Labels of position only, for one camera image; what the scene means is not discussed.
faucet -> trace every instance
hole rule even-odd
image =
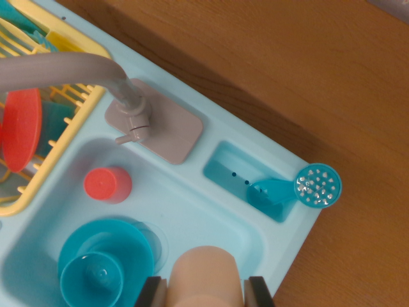
[[[119,102],[116,107],[125,118],[128,134],[117,138],[117,144],[150,136],[150,103],[115,61],[83,52],[33,54],[0,61],[0,93],[76,83],[103,86]]]

red cup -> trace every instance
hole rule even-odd
[[[132,179],[123,168],[96,168],[86,175],[84,189],[94,200],[121,203],[132,190]]]

red toy plate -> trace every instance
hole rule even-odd
[[[41,122],[42,104],[37,88],[7,94],[3,116],[3,155],[10,171],[22,171],[33,158]]]

beige cup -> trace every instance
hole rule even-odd
[[[234,257],[214,246],[184,253],[173,266],[166,307],[243,307]]]

toy sink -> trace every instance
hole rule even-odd
[[[292,180],[307,163],[62,6],[35,3],[42,18],[48,18],[44,12],[65,17],[66,26],[104,47],[130,78],[196,115],[203,132],[184,162],[174,165],[139,143],[115,143],[121,133],[104,119],[110,93],[94,94],[95,108],[83,102],[84,123],[68,131],[72,138],[61,136],[66,146],[60,154],[54,147],[55,166],[48,162],[50,170],[35,175],[43,180],[27,206],[0,217],[1,305],[66,306],[57,274],[61,248],[78,227],[105,217],[133,219],[158,232],[166,251],[156,272],[162,278],[187,250],[213,245],[235,257],[241,279],[263,276],[274,294],[320,210],[294,201],[267,216],[247,203],[245,192],[264,178]],[[130,196],[117,205],[92,200],[83,188],[89,171],[106,166],[120,166],[132,177]]]

